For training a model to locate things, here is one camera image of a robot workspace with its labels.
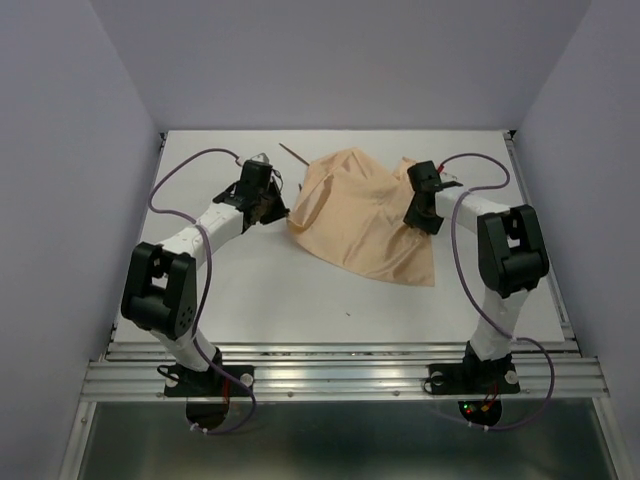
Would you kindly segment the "peach satin napkin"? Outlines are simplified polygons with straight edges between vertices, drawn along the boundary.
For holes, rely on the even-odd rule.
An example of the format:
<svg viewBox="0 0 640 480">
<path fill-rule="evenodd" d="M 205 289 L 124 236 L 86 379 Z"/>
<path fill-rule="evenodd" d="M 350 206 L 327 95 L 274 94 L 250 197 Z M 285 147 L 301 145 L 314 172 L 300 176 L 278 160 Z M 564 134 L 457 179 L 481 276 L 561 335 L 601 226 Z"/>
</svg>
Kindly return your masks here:
<svg viewBox="0 0 640 480">
<path fill-rule="evenodd" d="M 367 279 L 433 287 L 432 236 L 404 222 L 415 164 L 404 157 L 389 170 L 356 147 L 312 161 L 286 219 L 293 241 Z"/>
</svg>

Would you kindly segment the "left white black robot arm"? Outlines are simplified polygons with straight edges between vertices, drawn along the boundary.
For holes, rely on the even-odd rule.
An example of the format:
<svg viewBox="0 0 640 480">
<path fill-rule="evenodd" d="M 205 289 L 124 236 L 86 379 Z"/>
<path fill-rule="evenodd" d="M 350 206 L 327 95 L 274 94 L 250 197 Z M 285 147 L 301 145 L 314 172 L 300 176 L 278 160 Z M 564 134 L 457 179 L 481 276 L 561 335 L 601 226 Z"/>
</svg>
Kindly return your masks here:
<svg viewBox="0 0 640 480">
<path fill-rule="evenodd" d="M 131 254 L 121 315 L 158 339 L 174 357 L 160 369 L 168 397 L 220 396 L 230 381 L 219 373 L 220 350 L 204 337 L 196 319 L 197 274 L 213 254 L 256 224 L 287 216 L 266 154 L 242 163 L 239 179 L 214 197 L 189 226 L 158 243 L 139 243 Z"/>
</svg>

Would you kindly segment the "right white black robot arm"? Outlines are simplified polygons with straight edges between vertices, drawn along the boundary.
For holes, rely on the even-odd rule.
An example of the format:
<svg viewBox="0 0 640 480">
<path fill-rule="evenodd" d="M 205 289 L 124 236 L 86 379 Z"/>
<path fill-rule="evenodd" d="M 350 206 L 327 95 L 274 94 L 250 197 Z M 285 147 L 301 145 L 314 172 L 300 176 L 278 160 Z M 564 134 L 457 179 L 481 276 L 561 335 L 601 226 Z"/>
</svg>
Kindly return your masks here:
<svg viewBox="0 0 640 480">
<path fill-rule="evenodd" d="M 473 233 L 485 287 L 482 301 L 470 301 L 479 320 L 462 361 L 429 365 L 427 392 L 436 396 L 519 392 L 511 355 L 515 326 L 529 294 L 550 269 L 535 209 L 489 200 L 481 187 L 467 189 L 444 179 L 431 161 L 411 166 L 407 174 L 413 198 L 405 224 L 435 235 L 444 221 L 450 221 L 453 230 Z"/>
</svg>

